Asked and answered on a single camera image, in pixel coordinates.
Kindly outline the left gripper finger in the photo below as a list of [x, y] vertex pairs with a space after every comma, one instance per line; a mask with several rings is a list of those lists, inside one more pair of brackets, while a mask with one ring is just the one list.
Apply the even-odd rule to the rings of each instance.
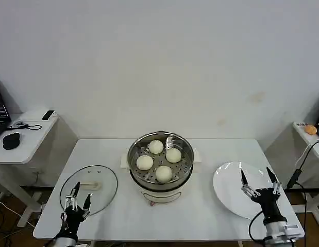
[[65, 197], [65, 206], [77, 206], [77, 195], [80, 189], [80, 182], [74, 186], [70, 194]]
[[82, 210], [84, 212], [84, 214], [83, 214], [84, 216], [88, 216], [90, 213], [91, 197], [92, 197], [92, 194], [89, 193], [85, 199], [84, 204], [83, 204]]

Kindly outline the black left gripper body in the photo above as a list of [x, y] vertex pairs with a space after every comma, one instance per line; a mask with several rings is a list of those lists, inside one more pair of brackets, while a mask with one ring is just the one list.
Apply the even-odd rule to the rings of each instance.
[[79, 225], [85, 221], [84, 212], [82, 208], [77, 206], [76, 210], [73, 210], [72, 206], [68, 206], [65, 209], [66, 219], [61, 226], [60, 237], [64, 238], [78, 238], [77, 232]]

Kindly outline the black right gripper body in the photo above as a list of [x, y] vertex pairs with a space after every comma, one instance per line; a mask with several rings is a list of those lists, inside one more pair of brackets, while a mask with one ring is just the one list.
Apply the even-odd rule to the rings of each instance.
[[274, 193], [273, 188], [260, 188], [256, 189], [260, 195], [255, 197], [255, 202], [258, 203], [264, 214], [264, 224], [270, 224], [274, 222], [287, 222], [287, 219], [281, 214], [277, 200], [280, 195]]

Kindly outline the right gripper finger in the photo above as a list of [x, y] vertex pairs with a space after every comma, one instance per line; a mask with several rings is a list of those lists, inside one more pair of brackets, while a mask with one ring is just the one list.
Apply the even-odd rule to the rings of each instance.
[[244, 171], [241, 169], [241, 182], [242, 182], [242, 191], [249, 197], [249, 198], [256, 198], [258, 193], [254, 190], [251, 186], [249, 186], [246, 175]]
[[269, 167], [267, 167], [267, 173], [273, 184], [273, 194], [279, 195], [281, 183], [277, 180], [276, 175], [269, 169]]

